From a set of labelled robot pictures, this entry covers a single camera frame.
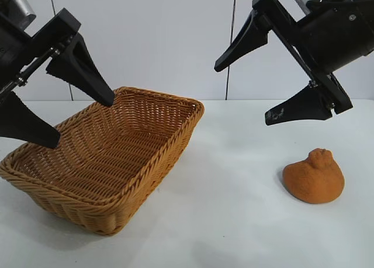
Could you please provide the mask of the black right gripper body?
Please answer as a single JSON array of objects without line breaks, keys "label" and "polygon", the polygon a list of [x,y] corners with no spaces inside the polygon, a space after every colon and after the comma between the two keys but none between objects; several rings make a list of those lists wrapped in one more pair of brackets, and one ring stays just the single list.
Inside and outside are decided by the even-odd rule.
[{"label": "black right gripper body", "polygon": [[272,30],[317,88],[332,113],[353,107],[334,71],[373,52],[373,0],[295,0],[308,12],[295,21],[278,0],[253,0]]}]

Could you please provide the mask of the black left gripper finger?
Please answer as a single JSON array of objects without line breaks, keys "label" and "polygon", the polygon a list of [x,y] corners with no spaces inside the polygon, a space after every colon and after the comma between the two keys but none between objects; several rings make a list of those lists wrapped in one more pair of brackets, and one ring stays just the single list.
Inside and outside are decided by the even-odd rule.
[{"label": "black left gripper finger", "polygon": [[55,148],[60,140],[60,133],[35,115],[14,92],[11,92],[1,102],[1,137]]},{"label": "black left gripper finger", "polygon": [[46,72],[75,86],[104,106],[113,105],[114,92],[96,68],[80,34],[76,34],[64,51],[50,61]]}]

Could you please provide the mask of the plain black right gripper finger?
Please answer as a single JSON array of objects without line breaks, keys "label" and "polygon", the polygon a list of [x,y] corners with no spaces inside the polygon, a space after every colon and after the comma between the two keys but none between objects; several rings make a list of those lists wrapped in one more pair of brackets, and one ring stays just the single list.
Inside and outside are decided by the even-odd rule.
[{"label": "plain black right gripper finger", "polygon": [[261,15],[251,12],[228,49],[216,60],[214,70],[221,72],[246,54],[268,43],[268,31],[260,22]]}]

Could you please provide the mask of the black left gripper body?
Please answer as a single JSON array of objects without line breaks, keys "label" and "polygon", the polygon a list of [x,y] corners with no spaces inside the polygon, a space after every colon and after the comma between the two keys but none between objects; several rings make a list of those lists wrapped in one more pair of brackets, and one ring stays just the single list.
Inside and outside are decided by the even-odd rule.
[{"label": "black left gripper body", "polygon": [[80,22],[65,8],[34,36],[25,33],[36,14],[27,0],[8,0],[8,13],[1,13],[1,97],[7,97],[48,58],[64,51],[79,34]]}]

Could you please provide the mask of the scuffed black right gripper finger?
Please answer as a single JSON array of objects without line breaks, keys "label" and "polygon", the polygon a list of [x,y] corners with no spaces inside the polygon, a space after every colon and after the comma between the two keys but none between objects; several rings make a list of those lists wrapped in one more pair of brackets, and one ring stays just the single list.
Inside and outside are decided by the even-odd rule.
[{"label": "scuffed black right gripper finger", "polygon": [[265,124],[298,120],[327,120],[333,116],[317,88],[306,86],[299,93],[265,113]]}]

